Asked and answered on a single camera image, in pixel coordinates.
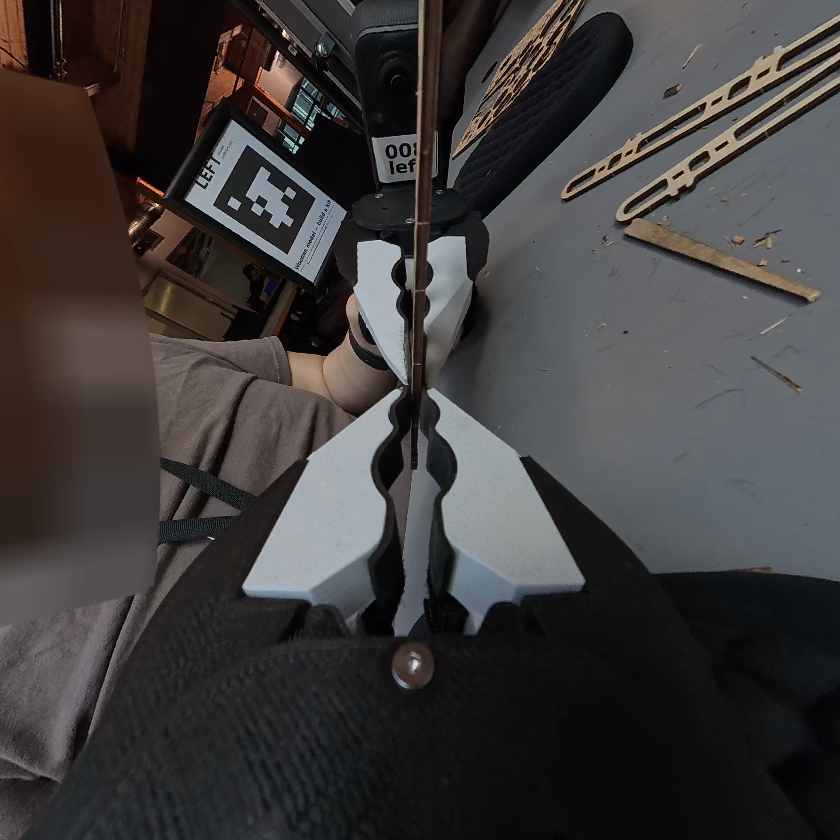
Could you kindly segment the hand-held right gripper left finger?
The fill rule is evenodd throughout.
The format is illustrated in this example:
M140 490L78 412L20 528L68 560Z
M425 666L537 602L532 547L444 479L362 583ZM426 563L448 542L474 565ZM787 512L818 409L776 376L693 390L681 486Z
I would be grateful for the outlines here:
M304 601L393 634L405 590L394 484L406 471L410 395L388 393L305 462L243 583L247 596Z

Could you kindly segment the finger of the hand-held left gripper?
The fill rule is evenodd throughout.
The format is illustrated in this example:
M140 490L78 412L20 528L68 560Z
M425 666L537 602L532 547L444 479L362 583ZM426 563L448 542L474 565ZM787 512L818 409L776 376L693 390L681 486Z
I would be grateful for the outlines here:
M471 302L465 236L444 236L427 248L424 382L435 382L455 347Z
M387 366L409 385L412 367L414 261L399 245L381 239L356 246L354 295L364 323Z

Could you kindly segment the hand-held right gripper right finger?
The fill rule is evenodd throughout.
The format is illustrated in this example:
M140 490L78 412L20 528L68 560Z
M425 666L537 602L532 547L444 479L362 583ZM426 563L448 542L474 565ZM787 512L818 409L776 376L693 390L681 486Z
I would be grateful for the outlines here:
M522 458L441 392L423 397L434 479L425 610L435 633L476 634L490 609L581 592L585 578Z

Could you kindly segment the laser-cut wooden parts sheet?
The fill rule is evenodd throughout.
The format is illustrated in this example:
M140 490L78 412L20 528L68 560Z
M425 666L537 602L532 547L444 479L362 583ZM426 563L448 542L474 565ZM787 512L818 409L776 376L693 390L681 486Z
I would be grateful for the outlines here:
M419 417L425 387L428 261L437 155L438 82L443 46L442 1L418 4L417 172L415 181L413 309L410 335L410 468L418 466Z
M458 158L480 140L544 69L569 36L586 1L556 1L499 63L476 112L455 147Z

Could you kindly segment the person's left forearm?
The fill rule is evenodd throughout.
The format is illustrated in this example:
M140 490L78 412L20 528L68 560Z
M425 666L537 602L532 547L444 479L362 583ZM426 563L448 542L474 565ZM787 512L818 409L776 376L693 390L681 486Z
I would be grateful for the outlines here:
M355 417L369 410L397 386L394 373L365 363L349 337L326 356L288 352L291 385L324 397Z

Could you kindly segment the person's left hand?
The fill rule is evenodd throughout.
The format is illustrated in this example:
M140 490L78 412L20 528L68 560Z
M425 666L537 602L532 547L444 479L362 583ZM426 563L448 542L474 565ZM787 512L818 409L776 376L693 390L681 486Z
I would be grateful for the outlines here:
M372 340L372 334L364 325L364 320L361 318L360 311L356 297L353 293L350 294L346 306L345 313L349 322L349 329L354 336L355 341L366 352L381 356L381 352L377 347L375 341Z

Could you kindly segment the framed left marker sign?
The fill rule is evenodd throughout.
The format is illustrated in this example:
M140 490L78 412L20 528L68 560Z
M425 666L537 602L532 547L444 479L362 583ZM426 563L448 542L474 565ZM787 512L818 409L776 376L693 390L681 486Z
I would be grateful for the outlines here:
M316 298L348 216L228 99L166 187L164 204Z

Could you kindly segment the black quilted cushion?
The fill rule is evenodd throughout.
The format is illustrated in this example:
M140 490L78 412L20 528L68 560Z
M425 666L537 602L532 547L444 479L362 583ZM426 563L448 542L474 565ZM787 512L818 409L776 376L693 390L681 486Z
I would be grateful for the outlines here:
M614 12L594 16L554 52L478 141L454 189L487 216L581 124L623 73L634 47Z

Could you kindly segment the slotted wooden strip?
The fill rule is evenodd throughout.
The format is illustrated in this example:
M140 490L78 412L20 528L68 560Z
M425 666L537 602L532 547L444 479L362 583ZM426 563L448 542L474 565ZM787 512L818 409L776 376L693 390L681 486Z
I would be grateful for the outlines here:
M679 199L701 180L813 110L839 91L839 76L819 83L795 83L763 103L744 119L688 155L616 210L616 221L627 224L670 200Z
M787 48L777 49L772 55L757 59L749 70L655 128L628 140L611 156L578 174L563 189L562 199L571 201L588 192L618 172L705 128L740 104L776 87L799 71L809 70L823 60L837 56L838 51L839 38L834 38L827 45L814 49L808 56L795 58L793 48Z

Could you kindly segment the tapered wooden stick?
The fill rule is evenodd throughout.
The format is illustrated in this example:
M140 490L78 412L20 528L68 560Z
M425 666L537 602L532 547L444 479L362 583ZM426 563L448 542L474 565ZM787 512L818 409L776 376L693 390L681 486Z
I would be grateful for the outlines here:
M822 295L819 290L808 287L799 281L752 265L734 255L640 218L634 219L629 225L625 226L623 233L627 237L663 249L672 255L685 257L704 266L780 291L807 303L814 303Z

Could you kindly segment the thin wood sliver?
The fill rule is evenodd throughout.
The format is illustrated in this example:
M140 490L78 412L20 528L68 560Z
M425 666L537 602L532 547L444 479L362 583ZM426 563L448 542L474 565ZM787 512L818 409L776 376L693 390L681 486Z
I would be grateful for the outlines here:
M760 360L758 357L756 357L754 355L750 356L750 360L752 362L756 363L763 370L770 373L773 377L778 379L780 382L782 382L786 386L790 387L793 391L797 392L797 394L802 394L802 387L798 383L796 383L794 380L792 380L792 378L790 378L790 376L788 376L787 374L784 374L783 372L781 372L778 369L776 369L775 367L773 367L771 364L768 364L768 363Z

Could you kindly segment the scattered wood chips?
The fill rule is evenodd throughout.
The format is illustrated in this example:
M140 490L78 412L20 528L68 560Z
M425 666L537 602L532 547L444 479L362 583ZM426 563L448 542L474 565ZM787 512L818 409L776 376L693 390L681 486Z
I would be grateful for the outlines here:
M783 275L794 275L797 278L804 277L808 273L808 270L806 268L796 264L796 262L793 259L787 258L782 254L776 253L776 237L779 233L780 231L770 231L769 233L759 236L757 238L744 237L740 234L725 234L722 237L720 237L719 241L706 241L705 239L697 239L693 237L690 238L693 238L715 249L719 249L725 253L729 253L732 256L736 256L740 259L743 259L752 265L760 266L762 268L770 270L774 273L780 273ZM646 243L625 236L622 230L616 230L610 233L600 230L598 231L598 238L596 240L598 245L593 245L592 247L594 249L598 249L614 246L615 242L617 242L621 238L629 238L637 242L638 244L647 245ZM647 246L659 249L667 254L670 254L669 252L663 249L651 245Z

